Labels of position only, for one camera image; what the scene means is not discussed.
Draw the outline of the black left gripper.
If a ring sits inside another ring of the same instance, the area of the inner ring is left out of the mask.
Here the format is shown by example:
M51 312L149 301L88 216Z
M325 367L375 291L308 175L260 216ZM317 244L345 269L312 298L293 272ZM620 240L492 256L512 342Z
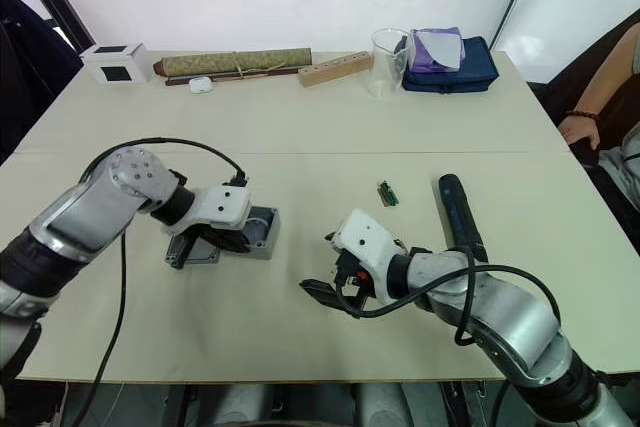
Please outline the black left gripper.
M206 242L217 247L224 247L233 253L248 253L252 250L248 238L241 230L218 229L210 225L196 225L199 236Z

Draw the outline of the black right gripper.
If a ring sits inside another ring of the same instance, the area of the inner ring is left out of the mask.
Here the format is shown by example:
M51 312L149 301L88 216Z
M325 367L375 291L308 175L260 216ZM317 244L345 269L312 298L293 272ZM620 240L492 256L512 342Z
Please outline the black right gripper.
M339 236L336 232L327 234L324 239L335 243ZM362 311L367 300L373 298L374 282L371 275L360 265L359 259L342 249L336 261L335 288L323 281L304 279L299 286L319 304L340 311ZM356 287L356 293L346 296L345 286Z

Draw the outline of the bystander bare hand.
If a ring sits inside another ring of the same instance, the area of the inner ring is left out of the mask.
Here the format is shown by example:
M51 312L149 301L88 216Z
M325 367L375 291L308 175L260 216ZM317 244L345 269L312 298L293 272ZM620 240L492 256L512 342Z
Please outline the bystander bare hand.
M600 135L596 122L587 117L569 116L558 126L558 130L568 145L587 140L592 150L600 145Z

